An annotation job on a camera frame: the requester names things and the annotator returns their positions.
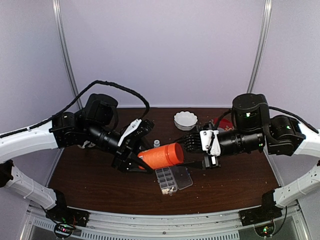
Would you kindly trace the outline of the orange pill bottle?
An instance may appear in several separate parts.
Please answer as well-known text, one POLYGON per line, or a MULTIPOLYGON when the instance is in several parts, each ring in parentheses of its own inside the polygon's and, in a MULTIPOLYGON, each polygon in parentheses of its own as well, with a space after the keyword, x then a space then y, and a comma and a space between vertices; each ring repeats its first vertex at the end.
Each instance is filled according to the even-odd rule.
POLYGON ((142 151, 138 154, 153 170, 184 163, 184 152, 179 143, 171 143, 142 151))

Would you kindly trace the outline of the clear plastic pill organizer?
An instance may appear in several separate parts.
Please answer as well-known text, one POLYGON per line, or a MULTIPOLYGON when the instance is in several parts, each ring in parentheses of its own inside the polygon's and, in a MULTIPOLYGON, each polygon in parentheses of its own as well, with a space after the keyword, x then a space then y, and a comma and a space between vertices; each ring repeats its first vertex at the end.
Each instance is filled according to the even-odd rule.
POLYGON ((171 166, 160 168, 155 170, 155 174, 161 192, 164 188, 175 187, 176 191, 174 193, 176 193, 193 185, 193 180, 186 167, 171 166))

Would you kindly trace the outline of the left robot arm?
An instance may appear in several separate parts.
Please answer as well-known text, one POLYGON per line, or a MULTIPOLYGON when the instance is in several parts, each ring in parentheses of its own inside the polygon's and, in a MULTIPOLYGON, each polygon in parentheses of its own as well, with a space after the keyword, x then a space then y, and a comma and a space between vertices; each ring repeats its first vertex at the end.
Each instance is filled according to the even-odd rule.
POLYGON ((113 155, 111 166, 118 171, 152 173, 138 152, 148 147, 145 136, 154 124, 138 118, 120 133, 116 131, 117 106, 118 102, 111 96, 91 94, 85 107, 75 113, 61 112, 36 126, 1 135, 0 186, 38 203, 61 222, 67 222, 72 218, 72 211, 67 207, 64 194, 24 174, 13 162, 15 159, 43 157, 59 149, 93 144, 113 155))

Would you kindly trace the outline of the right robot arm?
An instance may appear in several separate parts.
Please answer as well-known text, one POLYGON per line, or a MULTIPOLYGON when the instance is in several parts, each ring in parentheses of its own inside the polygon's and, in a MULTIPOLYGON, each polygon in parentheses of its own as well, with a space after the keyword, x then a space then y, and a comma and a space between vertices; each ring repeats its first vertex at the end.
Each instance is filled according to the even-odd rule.
POLYGON ((267 149, 269 155, 319 157, 320 131, 301 117, 269 106, 263 94, 235 97, 232 108, 215 124, 198 126, 176 140, 186 152, 205 153, 210 163, 190 162, 193 168, 208 169, 220 157, 267 149))

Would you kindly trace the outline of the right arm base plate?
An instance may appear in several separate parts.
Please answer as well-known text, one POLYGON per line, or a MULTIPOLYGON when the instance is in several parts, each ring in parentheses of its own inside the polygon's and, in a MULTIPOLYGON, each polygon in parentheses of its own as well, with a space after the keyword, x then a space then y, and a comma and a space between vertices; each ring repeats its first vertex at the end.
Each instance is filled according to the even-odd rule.
POLYGON ((242 226, 255 225, 282 216, 282 209, 275 207, 272 209, 265 209, 262 206, 254 207, 238 212, 242 226))

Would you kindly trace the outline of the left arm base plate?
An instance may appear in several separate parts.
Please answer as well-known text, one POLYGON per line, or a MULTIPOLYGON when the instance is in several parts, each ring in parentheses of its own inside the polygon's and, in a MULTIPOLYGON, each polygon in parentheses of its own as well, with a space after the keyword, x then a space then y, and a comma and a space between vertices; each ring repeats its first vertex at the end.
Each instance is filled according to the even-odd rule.
POLYGON ((85 210, 75 208, 54 207, 50 210, 45 209, 46 217, 56 223, 64 223, 72 227, 86 227, 89 221, 90 213, 85 210))

